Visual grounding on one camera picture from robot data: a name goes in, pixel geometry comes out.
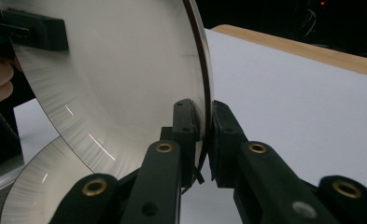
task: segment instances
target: wooden edge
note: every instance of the wooden edge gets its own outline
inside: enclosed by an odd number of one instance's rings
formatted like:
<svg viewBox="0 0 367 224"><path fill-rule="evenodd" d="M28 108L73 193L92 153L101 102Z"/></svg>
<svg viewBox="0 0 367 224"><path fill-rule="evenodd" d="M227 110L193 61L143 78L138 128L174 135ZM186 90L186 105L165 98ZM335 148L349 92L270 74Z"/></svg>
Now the wooden edge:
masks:
<svg viewBox="0 0 367 224"><path fill-rule="evenodd" d="M281 38L274 35L267 35L247 29L220 25L212 29L218 33L230 35L252 43L264 45L273 49L283 50L295 55L305 57L321 63L330 64L350 71L367 75L367 58L362 58L352 54L347 54L331 49L324 49L297 41Z"/></svg>

